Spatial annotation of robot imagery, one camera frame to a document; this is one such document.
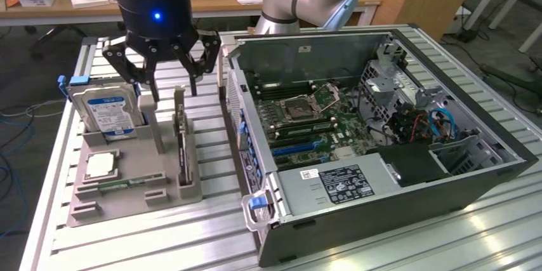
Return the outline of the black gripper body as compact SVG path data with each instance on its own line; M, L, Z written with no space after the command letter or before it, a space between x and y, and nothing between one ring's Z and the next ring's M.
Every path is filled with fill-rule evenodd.
M126 31L144 40L177 42L189 53L198 35L192 23L190 0L117 0Z

